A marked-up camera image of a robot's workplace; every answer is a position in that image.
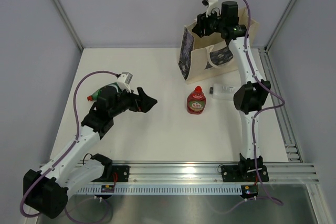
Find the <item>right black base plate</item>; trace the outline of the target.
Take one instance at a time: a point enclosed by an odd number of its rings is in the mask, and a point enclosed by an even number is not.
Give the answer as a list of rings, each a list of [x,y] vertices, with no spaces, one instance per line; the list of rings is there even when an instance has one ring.
[[[222,176],[222,181],[225,183],[233,182],[269,182],[269,175],[267,167],[263,166],[258,168],[258,173],[255,169],[249,170],[247,172],[242,172],[239,170],[238,165],[224,165],[220,164],[217,171]]]

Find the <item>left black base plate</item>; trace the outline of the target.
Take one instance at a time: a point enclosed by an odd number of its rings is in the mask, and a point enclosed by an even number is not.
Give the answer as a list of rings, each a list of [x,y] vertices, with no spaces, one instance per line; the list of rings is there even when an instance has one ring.
[[[101,176],[103,182],[114,182],[114,180],[121,183],[129,181],[130,166],[128,165],[109,165],[104,169]]]

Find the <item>red Fairy dish soap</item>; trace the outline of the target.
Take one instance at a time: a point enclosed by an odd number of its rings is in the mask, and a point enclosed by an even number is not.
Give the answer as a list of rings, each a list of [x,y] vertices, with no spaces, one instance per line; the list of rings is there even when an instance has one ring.
[[[187,111],[190,114],[202,114],[206,106],[206,97],[201,86],[197,86],[187,97]]]

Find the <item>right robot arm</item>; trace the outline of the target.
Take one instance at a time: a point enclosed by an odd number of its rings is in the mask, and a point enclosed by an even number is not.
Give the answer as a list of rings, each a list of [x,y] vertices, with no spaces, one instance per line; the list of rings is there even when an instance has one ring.
[[[225,40],[237,64],[241,87],[233,95],[233,102],[239,112],[242,128],[242,151],[236,165],[221,165],[224,182],[261,182],[261,175],[268,181],[266,167],[258,143],[258,113],[261,112],[271,84],[263,80],[254,59],[250,56],[250,25],[239,24],[238,4],[235,1],[222,2],[215,12],[218,0],[203,0],[207,11],[197,16],[193,33],[200,38],[219,33]]]

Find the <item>aluminium front rail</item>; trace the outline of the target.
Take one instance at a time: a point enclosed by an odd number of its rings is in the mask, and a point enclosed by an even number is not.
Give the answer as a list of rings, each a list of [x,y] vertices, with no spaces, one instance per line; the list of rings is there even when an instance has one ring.
[[[219,184],[220,163],[114,162],[127,165],[130,184]],[[267,163],[270,184],[318,184],[315,167],[309,163]]]

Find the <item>green bottle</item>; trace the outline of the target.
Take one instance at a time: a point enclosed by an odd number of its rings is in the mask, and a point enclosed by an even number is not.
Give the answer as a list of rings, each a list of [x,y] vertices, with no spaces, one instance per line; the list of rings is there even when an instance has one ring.
[[[106,85],[106,86],[104,86],[104,87],[96,90],[92,95],[87,96],[87,100],[88,101],[96,101],[97,98],[98,98],[98,96],[102,92],[102,90],[105,89],[105,88],[107,88],[107,87],[113,87],[113,88],[116,89],[116,91],[118,91],[118,92],[120,91],[120,88],[119,88],[119,86],[117,84],[111,83],[111,84],[108,84],[108,85]]]

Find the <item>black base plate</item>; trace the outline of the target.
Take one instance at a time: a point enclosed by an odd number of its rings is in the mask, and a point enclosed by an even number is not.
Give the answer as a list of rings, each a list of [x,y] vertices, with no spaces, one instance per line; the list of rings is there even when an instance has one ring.
[[[114,180],[121,183],[129,181],[130,166],[128,165],[109,165],[104,169],[101,176],[103,182],[114,182]]]
[[[222,176],[222,181],[225,183],[233,182],[269,182],[269,175],[267,167],[263,166],[258,168],[258,173],[255,169],[249,170],[247,172],[242,172],[239,170],[238,165],[224,165],[220,164],[217,171]]]

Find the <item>canvas tote bag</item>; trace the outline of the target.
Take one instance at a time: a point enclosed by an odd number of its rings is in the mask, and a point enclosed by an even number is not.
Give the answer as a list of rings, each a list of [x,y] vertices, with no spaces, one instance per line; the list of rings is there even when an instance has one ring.
[[[212,78],[238,69],[232,52],[219,33],[200,38],[192,29],[196,22],[184,27],[178,66],[187,84]]]

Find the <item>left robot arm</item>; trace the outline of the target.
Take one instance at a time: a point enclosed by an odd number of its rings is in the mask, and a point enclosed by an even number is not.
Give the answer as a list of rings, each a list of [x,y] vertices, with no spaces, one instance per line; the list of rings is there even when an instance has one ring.
[[[147,113],[157,104],[157,99],[148,96],[141,87],[137,91],[118,91],[113,86],[101,88],[74,139],[38,171],[30,169],[24,175],[23,197],[19,205],[23,216],[33,217],[24,211],[27,205],[38,214],[56,218],[82,187],[93,180],[105,182],[112,177],[112,160],[100,154],[82,167],[75,167],[85,153],[113,127],[114,117],[126,110]]]

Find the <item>clear flat bottle black cap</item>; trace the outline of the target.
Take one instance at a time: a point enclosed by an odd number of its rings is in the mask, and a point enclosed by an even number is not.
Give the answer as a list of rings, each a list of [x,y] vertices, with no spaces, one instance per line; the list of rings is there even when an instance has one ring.
[[[215,83],[209,88],[209,94],[213,99],[232,101],[234,94],[238,91],[239,87],[232,85],[222,85]]]

